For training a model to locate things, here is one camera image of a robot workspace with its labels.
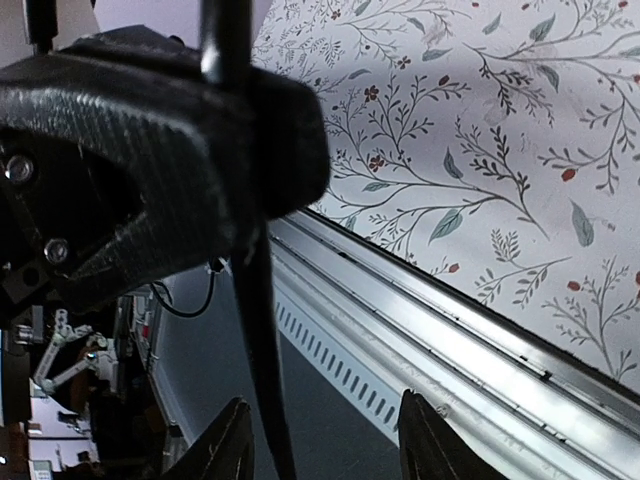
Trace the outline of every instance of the floral pattern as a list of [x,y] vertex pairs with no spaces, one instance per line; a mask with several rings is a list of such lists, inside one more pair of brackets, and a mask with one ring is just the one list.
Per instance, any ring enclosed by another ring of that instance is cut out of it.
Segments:
[[275,0],[254,63],[322,100],[316,211],[640,392],[638,23],[615,0]]

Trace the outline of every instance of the gray floor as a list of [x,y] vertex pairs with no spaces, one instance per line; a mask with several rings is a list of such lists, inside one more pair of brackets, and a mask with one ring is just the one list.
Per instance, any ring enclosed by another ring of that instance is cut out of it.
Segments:
[[[202,269],[183,274],[176,306],[194,310],[202,301]],[[218,277],[208,312],[196,320],[171,318],[170,345],[160,352],[189,428],[200,433],[234,396],[256,405],[245,359],[231,282]],[[398,450],[349,404],[286,339],[282,338],[287,414],[301,480],[397,480]],[[277,480],[259,414],[254,409],[256,480]]]

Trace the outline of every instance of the aluminum rail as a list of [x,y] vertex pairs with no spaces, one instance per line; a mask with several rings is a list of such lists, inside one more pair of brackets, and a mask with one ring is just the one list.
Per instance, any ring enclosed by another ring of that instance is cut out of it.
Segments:
[[640,479],[638,404],[312,215],[271,232],[281,331],[391,440],[410,387],[509,478]]

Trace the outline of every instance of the white mechanical part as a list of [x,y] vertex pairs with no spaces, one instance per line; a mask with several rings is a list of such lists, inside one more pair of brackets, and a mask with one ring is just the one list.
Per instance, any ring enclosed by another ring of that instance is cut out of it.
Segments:
[[[42,360],[40,360],[40,364],[38,365],[33,377],[35,384],[38,385],[47,395],[52,395],[62,384],[68,382],[85,370],[98,370],[98,355],[95,352],[90,352],[85,355],[81,361],[71,366],[55,378],[46,378],[49,374],[49,370],[51,370],[51,365],[53,365],[56,355],[58,355],[58,352],[62,348],[69,343],[80,340],[81,338],[93,333],[93,328],[89,325],[82,325],[74,329],[68,324],[68,319],[69,312],[67,312],[67,310],[59,309],[56,311],[56,326],[53,337],[51,338],[51,342],[49,343]],[[105,349],[109,343],[101,333],[95,333],[87,339],[86,343],[87,347],[92,347],[94,345],[100,349]]]

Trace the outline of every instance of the leaf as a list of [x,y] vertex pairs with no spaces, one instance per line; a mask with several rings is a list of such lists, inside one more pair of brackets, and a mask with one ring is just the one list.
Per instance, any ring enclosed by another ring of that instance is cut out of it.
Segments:
[[500,18],[502,17],[502,13],[499,13],[496,18],[493,19],[489,25],[482,29],[482,33],[485,35],[491,35],[496,29],[500,26]]
[[578,242],[580,242],[581,246],[588,247],[593,243],[593,224],[578,204],[573,201],[571,203],[573,204],[571,221],[573,222],[573,228],[576,230],[576,235],[578,235]]
[[364,11],[371,5],[371,0],[365,0],[358,8],[355,9],[354,13],[356,17],[359,17],[364,13]]
[[422,54],[422,61],[423,62],[430,62],[431,60],[435,60],[437,58],[442,57],[443,55],[446,55],[450,51],[451,51],[450,48],[448,48],[446,50],[437,50],[437,49],[427,50],[426,52],[424,52]]
[[629,50],[624,50],[618,55],[620,55],[621,57],[640,57],[640,47],[633,47]]
[[415,26],[418,30],[420,30],[422,33],[425,33],[425,29],[424,29],[424,25],[422,24],[422,22],[420,20],[418,20],[417,18],[411,17],[407,19],[407,22],[409,22],[411,25]]
[[390,186],[391,186],[391,184],[390,183],[386,183],[386,182],[371,182],[366,187],[364,187],[362,189],[362,191],[363,192],[377,192],[378,190],[381,190],[383,188],[387,188],[387,187],[390,187]]
[[431,233],[431,238],[429,238],[429,243],[431,243],[436,238],[446,237],[451,232],[456,230],[461,223],[462,215],[460,215],[460,211],[452,208],[446,213],[444,217],[442,217],[442,220],[440,220],[436,225],[433,233]]
[[356,226],[356,220],[358,219],[357,216],[352,215],[347,219],[347,223],[345,225],[345,227],[347,228],[347,230],[351,230],[353,232],[354,227]]
[[548,67],[546,65],[540,65],[538,67],[538,71],[542,73],[545,77],[547,77],[547,80],[549,80],[549,83],[553,86],[553,88],[555,88],[557,92],[558,85],[560,85],[560,76],[558,75],[558,72],[556,72],[553,68]]
[[371,70],[367,70],[366,68],[361,68],[360,70],[356,70],[351,75],[349,75],[349,80],[358,78],[360,75],[364,75],[365,73],[371,73]]
[[460,169],[456,167],[455,160],[453,159],[453,155],[451,155],[449,148],[447,148],[447,154],[444,156],[444,169],[449,175],[457,180],[464,176]]
[[549,32],[551,31],[551,28],[553,27],[555,21],[556,16],[554,14],[553,17],[540,22],[529,32],[529,38],[534,42],[543,41],[545,38],[547,38],[547,35],[549,35]]

